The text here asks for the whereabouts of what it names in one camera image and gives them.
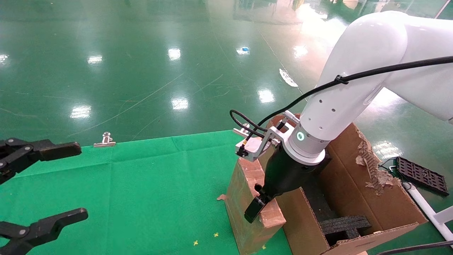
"black cable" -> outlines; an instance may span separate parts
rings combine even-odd
[[[230,116],[231,116],[231,118],[233,119],[233,121],[236,122],[237,125],[239,125],[241,128],[243,128],[243,129],[247,130],[248,132],[250,132],[251,135],[256,135],[256,136],[258,136],[258,137],[264,138],[264,135],[261,134],[261,133],[258,133],[258,132],[256,131],[256,129],[254,130],[254,129],[251,129],[251,128],[249,128],[249,127],[246,127],[246,126],[244,126],[241,122],[239,122],[239,121],[236,119],[236,117],[233,116],[233,113],[236,113],[236,114],[238,114],[239,116],[243,117],[247,122],[250,123],[250,125],[254,126],[255,128],[258,127],[258,128],[260,128],[260,130],[261,130],[261,129],[265,129],[265,128],[262,128],[262,127],[256,125],[255,123],[253,123],[253,121],[251,121],[249,118],[247,118],[244,114],[242,114],[242,113],[240,113],[240,112],[238,112],[238,111],[236,111],[236,110],[230,110]]]
[[[397,253],[413,251],[413,250],[424,250],[424,249],[431,249],[431,248],[438,248],[438,247],[446,247],[446,246],[450,246],[450,245],[453,245],[453,241],[445,241],[445,242],[425,244],[425,245],[409,246],[409,247],[405,247],[405,248],[383,251],[376,255],[390,255],[390,254],[397,254]]]
[[[241,116],[244,120],[246,120],[250,125],[252,125],[253,127],[263,131],[263,132],[267,132],[267,129],[266,128],[263,128],[263,127],[260,127],[258,125],[256,125],[252,120],[250,120],[249,118],[247,118],[246,115],[244,115],[243,113],[239,112],[239,111],[236,111],[236,110],[230,110],[230,116],[231,118],[233,119],[234,122],[236,122],[236,124],[238,124],[239,126],[241,125],[241,123],[233,116],[233,113],[236,113],[237,115]]]
[[[416,68],[416,67],[423,67],[423,66],[430,66],[430,65],[448,64],[448,63],[453,63],[453,56],[435,58],[435,59],[425,59],[425,60],[408,62],[408,63],[402,63],[402,64],[395,64],[395,65],[390,65],[390,66],[386,66],[386,67],[376,68],[376,69],[368,70],[368,71],[365,71],[365,72],[360,72],[360,73],[348,75],[348,76],[345,76],[345,77],[341,77],[340,75],[338,75],[333,81],[308,91],[307,93],[303,94],[302,96],[298,97],[296,100],[291,102],[286,107],[269,114],[268,116],[266,116],[264,119],[262,119],[258,123],[258,126],[261,126],[262,124],[264,124],[264,122],[266,122],[267,120],[269,120],[273,116],[275,116],[277,114],[280,114],[280,113],[282,113],[282,112],[284,112],[286,110],[289,110],[291,107],[295,106],[297,103],[299,103],[300,101],[304,100],[305,98],[307,98],[307,97],[309,97],[309,96],[311,96],[313,94],[316,94],[316,93],[318,93],[318,92],[320,92],[322,90],[325,90],[325,89],[331,88],[333,86],[336,86],[338,84],[348,84],[349,81],[352,81],[352,80],[355,80],[355,79],[364,78],[364,77],[368,77],[368,76],[372,76],[372,75],[377,75],[377,74],[383,74],[383,73],[388,73],[388,72],[393,72],[393,71],[399,71],[399,70]],[[245,143],[246,143],[246,141],[248,141],[251,138],[251,136],[252,136],[252,134],[250,134],[245,139]]]

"green floor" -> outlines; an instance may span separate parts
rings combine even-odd
[[[257,120],[313,88],[358,16],[401,10],[434,17],[444,3],[4,0],[0,137],[90,145],[104,131],[126,142],[231,129],[229,109]],[[299,87],[286,84],[279,69]],[[450,125],[387,90],[356,123],[379,157],[402,155],[453,186]],[[453,204],[422,193],[436,211]],[[385,247],[441,239],[425,224]]]

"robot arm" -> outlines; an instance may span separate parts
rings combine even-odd
[[[354,21],[335,45],[318,84],[387,65],[453,55],[453,21],[383,12]],[[289,142],[313,158],[371,103],[383,87],[444,121],[453,117],[451,70],[442,64],[401,70],[340,84],[312,96]],[[305,134],[304,140],[297,133]]]
[[[453,21],[432,20],[388,11],[354,21],[338,40],[321,74],[324,84],[340,74],[351,74],[400,63],[453,55]],[[297,189],[324,159],[325,147],[335,139],[386,87],[428,113],[453,122],[449,85],[453,64],[383,73],[340,84],[313,95],[300,120],[285,112],[296,127],[288,131],[269,128],[264,139],[250,139],[245,158],[255,160],[280,140],[266,167],[265,183],[246,210],[252,222],[276,196]]]

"brown cardboard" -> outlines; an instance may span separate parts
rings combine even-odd
[[[276,116],[268,127],[275,126],[281,119],[282,116]],[[374,166],[358,164],[356,158],[374,159],[376,156],[371,150],[360,149],[365,137],[359,132],[351,124],[330,142],[327,151],[332,160],[319,175],[319,183],[329,205],[339,216],[365,215],[372,227],[365,231],[365,236],[342,240],[329,247],[303,190],[285,193],[277,197],[277,201],[287,221],[283,229],[293,254],[356,255],[427,222],[399,181],[393,181],[392,185],[367,186],[367,183],[377,184],[372,176],[375,172],[369,172]],[[273,152],[271,147],[260,157],[264,169]]]
[[[252,224],[245,220],[245,210],[258,195],[255,184],[264,185],[261,165],[239,158],[228,186],[225,205],[241,255],[258,252],[286,222],[276,200],[267,204]]]

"metal bracket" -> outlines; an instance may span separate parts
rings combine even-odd
[[[287,140],[291,135],[292,131],[294,130],[294,127],[291,126],[289,123],[285,123],[285,127],[288,129],[285,133],[281,132],[276,127],[270,127],[266,132],[264,139],[261,139],[259,137],[250,138],[250,140],[246,143],[244,147],[245,150],[249,153],[249,155],[245,156],[244,158],[251,162],[255,161],[257,158],[259,158],[266,152],[269,146],[272,145],[272,142],[269,142],[269,140],[272,141],[273,138],[277,138],[280,141]],[[236,144],[236,152],[239,150],[239,147],[242,146],[243,142],[244,140]]]
[[[250,124],[249,123],[245,123],[244,124],[245,127],[250,127]],[[249,136],[249,132],[247,130],[245,130],[244,128],[241,128],[240,130],[237,129],[237,128],[233,128],[233,132],[246,138],[247,136]]]
[[[110,137],[110,132],[104,132],[102,134],[102,142],[93,144],[94,147],[112,147],[115,146],[116,142]]]

